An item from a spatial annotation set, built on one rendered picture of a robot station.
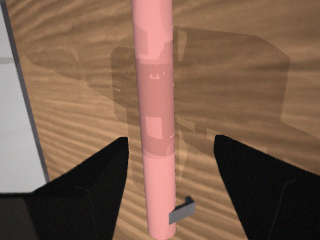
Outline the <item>long pink rail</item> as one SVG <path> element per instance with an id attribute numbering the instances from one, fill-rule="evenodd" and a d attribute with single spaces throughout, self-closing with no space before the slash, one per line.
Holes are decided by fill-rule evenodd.
<path id="1" fill-rule="evenodd" d="M 195 213 L 176 206 L 172 0 L 131 0 L 148 233 L 167 240 Z"/>

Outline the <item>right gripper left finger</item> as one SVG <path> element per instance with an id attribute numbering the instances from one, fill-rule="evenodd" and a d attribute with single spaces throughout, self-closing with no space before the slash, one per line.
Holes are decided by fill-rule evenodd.
<path id="1" fill-rule="evenodd" d="M 0 193 L 0 240 L 112 240 L 128 159 L 119 137 L 32 192 Z"/>

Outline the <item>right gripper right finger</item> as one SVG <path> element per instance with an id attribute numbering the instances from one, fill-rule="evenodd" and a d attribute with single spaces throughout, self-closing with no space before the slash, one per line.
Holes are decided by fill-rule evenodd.
<path id="1" fill-rule="evenodd" d="M 213 151 L 248 240 L 320 240 L 320 175 L 225 135 Z"/>

